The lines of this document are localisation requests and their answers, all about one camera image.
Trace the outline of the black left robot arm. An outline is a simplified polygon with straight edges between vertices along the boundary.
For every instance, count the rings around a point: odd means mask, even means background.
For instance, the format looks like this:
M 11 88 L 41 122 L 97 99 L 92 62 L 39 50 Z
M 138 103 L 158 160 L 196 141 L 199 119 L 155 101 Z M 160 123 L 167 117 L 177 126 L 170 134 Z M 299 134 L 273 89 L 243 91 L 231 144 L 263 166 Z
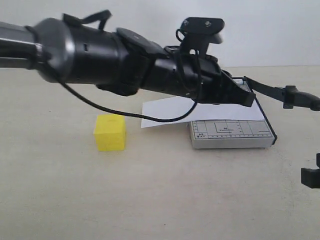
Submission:
M 201 104 L 250 107 L 255 100 L 213 57 L 162 47 L 125 28 L 107 32 L 55 18 L 35 26 L 2 22 L 0 66 L 36 70 L 50 83 L 92 84 L 124 97 L 148 90 Z

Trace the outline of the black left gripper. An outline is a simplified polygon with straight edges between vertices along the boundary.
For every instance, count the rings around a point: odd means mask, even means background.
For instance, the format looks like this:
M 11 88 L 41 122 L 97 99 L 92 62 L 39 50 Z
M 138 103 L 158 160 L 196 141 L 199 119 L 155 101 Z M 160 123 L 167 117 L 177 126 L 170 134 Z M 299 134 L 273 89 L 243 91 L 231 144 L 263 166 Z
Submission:
M 255 94 L 243 88 L 244 78 L 222 70 L 213 56 L 201 58 L 177 45 L 156 54 L 142 53 L 145 61 L 141 88 L 185 97 L 198 103 L 236 104 L 251 107 Z

